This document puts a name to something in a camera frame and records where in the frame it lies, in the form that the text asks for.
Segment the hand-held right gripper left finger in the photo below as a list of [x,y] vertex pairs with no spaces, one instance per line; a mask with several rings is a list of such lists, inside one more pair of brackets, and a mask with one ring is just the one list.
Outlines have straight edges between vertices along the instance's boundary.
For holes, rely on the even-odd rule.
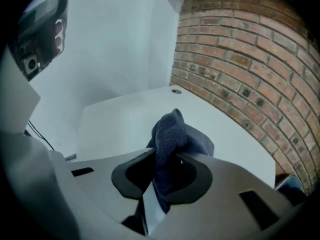
[[143,199],[127,194],[127,191],[129,186],[134,186],[140,195],[146,191],[153,174],[153,152],[154,149],[145,148],[101,159],[67,162],[59,152],[50,151],[49,158],[57,183],[65,184],[72,194],[72,204],[79,199],[72,187],[78,186],[101,212],[146,235],[148,227]]

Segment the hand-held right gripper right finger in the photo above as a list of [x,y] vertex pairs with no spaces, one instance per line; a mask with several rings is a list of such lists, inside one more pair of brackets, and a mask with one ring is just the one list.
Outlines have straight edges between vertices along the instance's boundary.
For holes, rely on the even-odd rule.
[[231,162],[203,154],[180,154],[206,166],[207,192],[189,204],[171,205],[154,229],[154,240],[267,240],[292,220],[295,208],[281,193]]

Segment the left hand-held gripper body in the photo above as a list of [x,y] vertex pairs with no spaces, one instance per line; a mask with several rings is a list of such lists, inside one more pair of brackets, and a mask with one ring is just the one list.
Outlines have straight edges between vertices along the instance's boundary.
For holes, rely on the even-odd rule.
[[[10,52],[28,81],[39,75],[65,49],[69,0],[45,0],[21,16],[14,36],[8,42]],[[55,47],[55,25],[63,24],[63,50]]]

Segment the person's left hand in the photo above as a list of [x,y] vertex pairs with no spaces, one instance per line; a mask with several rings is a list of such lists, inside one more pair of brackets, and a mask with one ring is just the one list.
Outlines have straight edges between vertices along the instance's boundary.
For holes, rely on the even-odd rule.
[[63,50],[63,23],[61,21],[57,21],[55,23],[55,38],[54,45],[56,52],[59,54]]

